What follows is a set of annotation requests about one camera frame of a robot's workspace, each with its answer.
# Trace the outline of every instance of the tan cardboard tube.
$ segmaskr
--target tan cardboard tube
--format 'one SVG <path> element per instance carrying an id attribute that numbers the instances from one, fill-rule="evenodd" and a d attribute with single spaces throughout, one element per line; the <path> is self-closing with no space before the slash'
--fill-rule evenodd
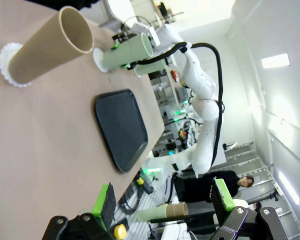
<path id="1" fill-rule="evenodd" d="M 188 205 L 185 202 L 178 204 L 171 204 L 166 207 L 166 217 L 180 217 L 189 215 Z"/>
<path id="2" fill-rule="evenodd" d="M 137 222 L 146 222 L 151 219 L 165 219 L 167 205 L 157 206 L 149 209 L 139 210 L 136 214 Z"/>
<path id="3" fill-rule="evenodd" d="M 15 82 L 26 84 L 93 48 L 86 20 L 74 7 L 65 6 L 13 56 L 9 73 Z"/>

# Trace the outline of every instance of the white ruffled base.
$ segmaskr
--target white ruffled base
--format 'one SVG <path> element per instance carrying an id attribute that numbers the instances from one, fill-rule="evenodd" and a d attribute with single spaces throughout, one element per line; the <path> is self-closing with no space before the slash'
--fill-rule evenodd
<path id="1" fill-rule="evenodd" d="M 11 42 L 5 45 L 0 51 L 0 71 L 3 75 L 4 79 L 8 81 L 8 83 L 12 84 L 15 87 L 23 88 L 27 87 L 31 84 L 28 82 L 26 84 L 20 84 L 16 82 L 9 73 L 9 63 L 12 57 L 22 48 L 22 44 L 17 42 Z"/>
<path id="2" fill-rule="evenodd" d="M 104 51 L 102 51 L 100 48 L 96 47 L 93 50 L 94 63 L 101 72 L 106 73 L 106 72 L 108 72 L 109 68 L 107 68 L 106 66 L 104 66 L 102 64 L 103 58 L 104 58 Z"/>

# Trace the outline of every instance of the yellow knob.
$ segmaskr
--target yellow knob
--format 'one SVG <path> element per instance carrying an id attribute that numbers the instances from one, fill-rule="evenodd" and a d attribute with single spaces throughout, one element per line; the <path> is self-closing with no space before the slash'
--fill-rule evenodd
<path id="1" fill-rule="evenodd" d="M 142 185 L 145 183 L 145 180 L 142 177 L 139 177 L 139 179 L 136 181 L 139 185 Z"/>
<path id="2" fill-rule="evenodd" d="M 124 224 L 115 226 L 114 228 L 114 237 L 116 239 L 125 239 L 128 233 Z"/>

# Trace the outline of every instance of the light green tube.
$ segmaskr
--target light green tube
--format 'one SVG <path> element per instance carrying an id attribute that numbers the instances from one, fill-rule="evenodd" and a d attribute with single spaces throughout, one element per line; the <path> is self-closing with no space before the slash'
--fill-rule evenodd
<path id="1" fill-rule="evenodd" d="M 122 65 L 151 58 L 154 50 L 147 35 L 141 33 L 121 43 L 118 48 L 104 53 L 102 65 L 107 69 L 117 69 Z"/>
<path id="2" fill-rule="evenodd" d="M 136 214 L 137 222 L 146 222 L 151 219 L 165 219 L 165 218 L 167 218 L 167 205 L 140 210 Z"/>
<path id="3" fill-rule="evenodd" d="M 162 59 L 160 61 L 156 61 L 154 63 L 150 63 L 147 65 L 137 65 L 134 68 L 134 72 L 138 77 L 140 77 L 145 74 L 150 74 L 150 73 L 154 73 L 154 72 L 163 70 L 166 68 L 166 65 L 167 65 L 166 61 L 164 59 Z"/>

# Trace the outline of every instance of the workbench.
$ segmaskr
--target workbench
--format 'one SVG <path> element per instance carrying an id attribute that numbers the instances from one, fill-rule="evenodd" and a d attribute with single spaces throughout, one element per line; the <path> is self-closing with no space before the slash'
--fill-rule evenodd
<path id="1" fill-rule="evenodd" d="M 0 0 L 0 50 L 25 43 L 55 13 L 32 2 Z M 91 30 L 95 47 L 113 45 L 111 32 Z M 134 93 L 148 134 L 129 173 L 113 165 L 93 112 L 95 96 L 123 89 Z M 41 239 L 53 216 L 73 219 L 92 208 L 108 182 L 118 201 L 163 130 L 149 78 L 123 69 L 102 73 L 92 53 L 24 88 L 0 73 L 0 240 Z"/>

